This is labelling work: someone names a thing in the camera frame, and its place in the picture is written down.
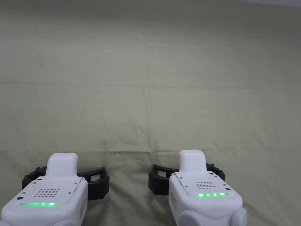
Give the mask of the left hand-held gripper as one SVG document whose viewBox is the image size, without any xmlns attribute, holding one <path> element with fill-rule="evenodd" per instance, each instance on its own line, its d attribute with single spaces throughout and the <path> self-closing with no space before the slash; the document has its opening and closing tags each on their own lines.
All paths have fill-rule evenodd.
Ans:
<svg viewBox="0 0 301 226">
<path fill-rule="evenodd" d="M 1 211 L 1 226 L 80 226 L 87 201 L 102 200 L 109 192 L 105 167 L 77 173 L 78 156 L 54 153 L 46 167 L 25 175 L 22 191 Z"/>
</svg>

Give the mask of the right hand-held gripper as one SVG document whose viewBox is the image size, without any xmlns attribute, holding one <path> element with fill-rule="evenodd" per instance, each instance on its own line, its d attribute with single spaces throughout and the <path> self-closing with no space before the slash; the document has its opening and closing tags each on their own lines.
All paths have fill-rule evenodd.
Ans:
<svg viewBox="0 0 301 226">
<path fill-rule="evenodd" d="M 225 182 L 225 173 L 206 163 L 200 150 L 182 150 L 179 169 L 153 164 L 148 188 L 169 195 L 177 226 L 246 226 L 241 196 Z"/>
</svg>

